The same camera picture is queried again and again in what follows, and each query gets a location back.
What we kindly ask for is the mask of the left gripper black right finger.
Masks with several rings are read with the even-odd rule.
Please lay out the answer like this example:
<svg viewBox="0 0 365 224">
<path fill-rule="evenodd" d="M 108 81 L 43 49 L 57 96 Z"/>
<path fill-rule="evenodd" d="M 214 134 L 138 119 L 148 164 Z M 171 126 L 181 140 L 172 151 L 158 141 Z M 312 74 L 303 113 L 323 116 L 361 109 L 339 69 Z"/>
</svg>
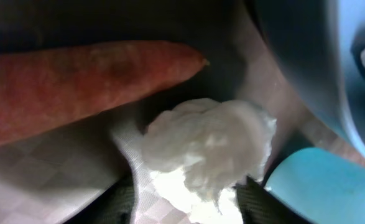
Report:
<svg viewBox="0 0 365 224">
<path fill-rule="evenodd" d="M 250 177 L 234 188 L 244 224 L 310 224 Z"/>
</svg>

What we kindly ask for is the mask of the small blue bowl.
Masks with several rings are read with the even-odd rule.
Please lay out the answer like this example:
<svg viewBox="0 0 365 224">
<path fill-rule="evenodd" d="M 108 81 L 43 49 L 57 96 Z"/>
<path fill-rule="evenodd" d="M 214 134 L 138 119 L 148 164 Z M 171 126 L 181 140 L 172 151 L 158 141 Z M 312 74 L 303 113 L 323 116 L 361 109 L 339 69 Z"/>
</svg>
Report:
<svg viewBox="0 0 365 224">
<path fill-rule="evenodd" d="M 365 168 L 323 149 L 291 154 L 266 189 L 313 223 L 365 224 Z"/>
</svg>

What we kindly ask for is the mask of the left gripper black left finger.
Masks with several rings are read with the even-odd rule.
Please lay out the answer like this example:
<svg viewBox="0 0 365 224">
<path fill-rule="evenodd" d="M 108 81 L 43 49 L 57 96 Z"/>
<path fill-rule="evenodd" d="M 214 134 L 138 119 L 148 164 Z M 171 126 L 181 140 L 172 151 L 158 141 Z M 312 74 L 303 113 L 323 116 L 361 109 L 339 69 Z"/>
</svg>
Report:
<svg viewBox="0 0 365 224">
<path fill-rule="evenodd" d="M 134 203 L 133 178 L 125 176 L 65 224 L 130 224 Z"/>
</svg>

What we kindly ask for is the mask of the white tissue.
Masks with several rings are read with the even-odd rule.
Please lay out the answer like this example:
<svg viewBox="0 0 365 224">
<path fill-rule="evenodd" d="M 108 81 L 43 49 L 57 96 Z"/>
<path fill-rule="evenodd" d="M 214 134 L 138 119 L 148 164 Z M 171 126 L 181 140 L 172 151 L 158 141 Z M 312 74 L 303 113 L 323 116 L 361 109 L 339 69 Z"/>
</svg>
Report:
<svg viewBox="0 0 365 224">
<path fill-rule="evenodd" d="M 162 112 L 148 126 L 141 156 L 156 191 L 194 214 L 238 211 L 233 186 L 264 178 L 276 119 L 247 101 L 201 98 Z"/>
</svg>

